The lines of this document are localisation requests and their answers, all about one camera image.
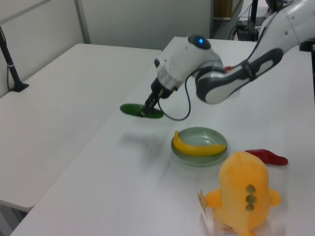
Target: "black pole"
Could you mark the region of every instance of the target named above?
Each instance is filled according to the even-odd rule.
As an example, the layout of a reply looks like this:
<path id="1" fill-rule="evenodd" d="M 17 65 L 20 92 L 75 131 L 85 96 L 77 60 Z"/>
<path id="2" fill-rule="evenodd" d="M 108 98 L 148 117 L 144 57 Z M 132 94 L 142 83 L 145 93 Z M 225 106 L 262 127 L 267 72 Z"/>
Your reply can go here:
<path id="1" fill-rule="evenodd" d="M 6 45 L 4 35 L 2 34 L 2 30 L 0 31 L 0 47 L 4 55 L 5 61 L 7 63 L 7 66 L 9 67 L 12 78 L 14 80 L 14 88 L 11 91 L 21 92 L 22 90 L 27 88 L 29 85 L 23 84 L 19 78 L 18 72 L 15 69 L 14 63 L 12 61 L 11 55 Z"/>
<path id="2" fill-rule="evenodd" d="M 258 0 L 252 0 L 252 12 L 251 12 L 251 21 L 256 23 L 256 14 L 257 14 Z"/>

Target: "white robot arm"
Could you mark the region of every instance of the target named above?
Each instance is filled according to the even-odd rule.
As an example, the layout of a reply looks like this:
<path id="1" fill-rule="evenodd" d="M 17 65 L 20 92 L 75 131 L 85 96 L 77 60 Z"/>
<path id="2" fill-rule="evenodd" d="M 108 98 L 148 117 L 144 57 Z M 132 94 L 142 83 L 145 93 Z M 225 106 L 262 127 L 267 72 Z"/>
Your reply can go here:
<path id="1" fill-rule="evenodd" d="M 151 85 L 152 93 L 140 116 L 150 113 L 160 98 L 168 98 L 192 74 L 196 74 L 196 93 L 202 101 L 209 104 L 223 102 L 233 92 L 276 66 L 292 47 L 314 35 L 315 1 L 292 4 L 273 14 L 253 54 L 228 74 L 205 38 L 189 36 L 164 64 L 155 61 L 157 78 Z"/>

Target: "banana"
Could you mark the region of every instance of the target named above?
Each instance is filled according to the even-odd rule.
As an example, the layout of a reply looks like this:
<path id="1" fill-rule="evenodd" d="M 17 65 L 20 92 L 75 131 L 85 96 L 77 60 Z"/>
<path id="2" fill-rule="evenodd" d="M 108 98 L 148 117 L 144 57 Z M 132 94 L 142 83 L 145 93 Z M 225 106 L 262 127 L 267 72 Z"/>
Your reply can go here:
<path id="1" fill-rule="evenodd" d="M 186 144 L 178 135 L 178 131 L 175 131 L 173 144 L 178 151 L 189 156 L 212 156 L 218 155 L 226 150 L 226 146 L 222 144 L 211 144 L 204 146 L 194 146 Z"/>

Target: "yellow plush toy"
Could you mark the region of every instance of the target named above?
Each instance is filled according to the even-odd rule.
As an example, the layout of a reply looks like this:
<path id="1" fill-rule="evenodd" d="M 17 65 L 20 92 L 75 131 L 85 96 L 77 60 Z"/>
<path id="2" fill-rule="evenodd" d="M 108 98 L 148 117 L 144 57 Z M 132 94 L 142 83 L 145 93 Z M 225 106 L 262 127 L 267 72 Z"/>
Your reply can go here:
<path id="1" fill-rule="evenodd" d="M 205 205 L 212 207 L 215 220 L 233 227 L 239 236 L 255 236 L 251 230 L 266 220 L 270 207 L 281 203 L 280 194 L 269 189 L 265 164 L 247 152 L 226 159 L 219 182 L 220 189 L 205 196 Z"/>

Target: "wall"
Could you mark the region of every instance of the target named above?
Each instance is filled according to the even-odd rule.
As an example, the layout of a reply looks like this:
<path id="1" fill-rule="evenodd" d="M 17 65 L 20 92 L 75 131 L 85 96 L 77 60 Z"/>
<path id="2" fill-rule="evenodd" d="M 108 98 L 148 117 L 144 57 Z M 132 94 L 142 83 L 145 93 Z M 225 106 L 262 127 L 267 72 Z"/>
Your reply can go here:
<path id="1" fill-rule="evenodd" d="M 209 38 L 212 0 L 78 0 L 93 44 L 163 50 L 174 36 Z"/>
<path id="2" fill-rule="evenodd" d="M 73 45 L 83 43 L 74 0 L 51 0 L 1 27 L 22 81 Z M 7 92 L 6 62 L 0 53 L 0 97 Z"/>

